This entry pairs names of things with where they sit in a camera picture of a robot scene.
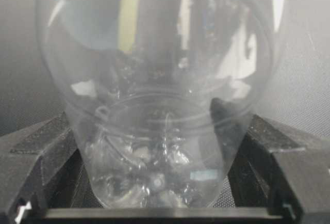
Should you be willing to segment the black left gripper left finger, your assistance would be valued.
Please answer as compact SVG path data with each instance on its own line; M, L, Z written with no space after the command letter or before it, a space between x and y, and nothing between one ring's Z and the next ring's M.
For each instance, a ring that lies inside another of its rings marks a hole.
M25 205L101 207L65 114L1 137L1 223Z

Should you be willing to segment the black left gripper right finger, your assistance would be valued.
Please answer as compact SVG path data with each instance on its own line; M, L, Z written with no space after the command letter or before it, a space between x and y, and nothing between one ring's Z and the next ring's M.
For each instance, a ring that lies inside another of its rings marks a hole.
M237 207L280 210L291 221L329 221L329 140L213 99L210 114Z

